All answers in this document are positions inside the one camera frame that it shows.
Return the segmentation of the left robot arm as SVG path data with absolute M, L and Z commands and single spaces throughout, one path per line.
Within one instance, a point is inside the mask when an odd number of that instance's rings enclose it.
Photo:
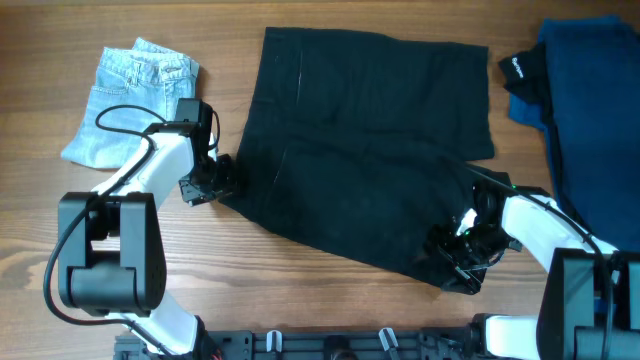
M 139 149 L 109 180 L 60 200 L 45 303 L 70 324 L 126 327 L 129 335 L 114 346 L 117 359 L 220 359 L 203 321 L 166 290 L 157 215 L 173 187 L 190 206 L 233 191 L 232 160 L 216 153 L 219 117 L 205 102 L 181 98 L 173 120 L 137 135 Z

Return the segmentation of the blue garment pile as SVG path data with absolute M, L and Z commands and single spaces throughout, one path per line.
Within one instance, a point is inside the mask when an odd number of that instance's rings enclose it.
M 510 94 L 542 131 L 559 207 L 597 238 L 639 249 L 639 34 L 617 16 L 543 22 L 550 103 Z

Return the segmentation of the white rail clip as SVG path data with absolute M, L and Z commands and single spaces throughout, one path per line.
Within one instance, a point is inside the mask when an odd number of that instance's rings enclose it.
M 283 335 L 279 330 L 271 330 L 266 335 L 265 348 L 267 353 L 279 354 L 283 349 Z
M 390 327 L 384 327 L 378 332 L 384 352 L 390 360 L 399 360 L 398 341 L 395 332 Z

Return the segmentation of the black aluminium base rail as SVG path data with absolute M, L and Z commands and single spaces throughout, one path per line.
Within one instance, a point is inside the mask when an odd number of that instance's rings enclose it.
M 378 332 L 286 333 L 279 354 L 267 353 L 268 332 L 212 331 L 220 352 L 216 359 L 229 360 L 331 360 L 389 359 L 383 350 Z M 483 348 L 479 331 L 470 328 L 423 328 L 414 331 L 394 330 L 398 355 L 406 360 L 492 359 Z

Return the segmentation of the black shirt with white logo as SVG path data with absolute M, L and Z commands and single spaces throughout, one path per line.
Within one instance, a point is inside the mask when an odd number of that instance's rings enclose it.
M 546 66 L 546 47 L 538 43 L 527 51 L 498 62 L 505 77 L 504 88 L 527 104 L 549 104 L 550 88 Z

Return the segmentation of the left white rail clip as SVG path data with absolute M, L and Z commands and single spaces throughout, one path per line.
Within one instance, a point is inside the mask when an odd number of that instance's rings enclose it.
M 283 335 L 279 330 L 271 330 L 266 335 L 265 348 L 267 353 L 279 354 L 283 349 Z

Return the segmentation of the folded light blue jeans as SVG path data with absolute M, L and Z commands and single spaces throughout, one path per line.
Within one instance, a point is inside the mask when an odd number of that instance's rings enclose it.
M 91 87 L 84 119 L 61 158 L 96 169 L 117 169 L 137 151 L 138 136 L 160 119 L 174 119 L 178 100 L 196 95 L 200 64 L 184 53 L 138 38 L 130 49 L 106 47 Z

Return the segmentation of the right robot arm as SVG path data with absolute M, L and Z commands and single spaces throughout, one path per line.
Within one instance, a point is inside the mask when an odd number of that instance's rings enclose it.
M 531 316 L 477 314 L 463 328 L 425 329 L 417 341 L 427 358 L 638 358 L 638 254 L 598 239 L 542 191 L 475 176 L 475 209 L 456 230 L 435 229 L 429 252 L 475 290 L 506 249 L 522 246 L 548 274 L 541 307 Z

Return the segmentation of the black shorts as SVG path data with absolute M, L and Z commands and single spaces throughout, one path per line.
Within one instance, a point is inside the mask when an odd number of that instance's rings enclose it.
M 269 27 L 224 204 L 292 241 L 436 286 L 435 225 L 475 209 L 494 156 L 489 51 Z

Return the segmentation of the right white rail clip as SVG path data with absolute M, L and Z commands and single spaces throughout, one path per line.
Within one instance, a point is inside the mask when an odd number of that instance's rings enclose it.
M 398 341 L 395 332 L 390 327 L 384 327 L 378 332 L 384 352 L 390 360 L 399 360 Z

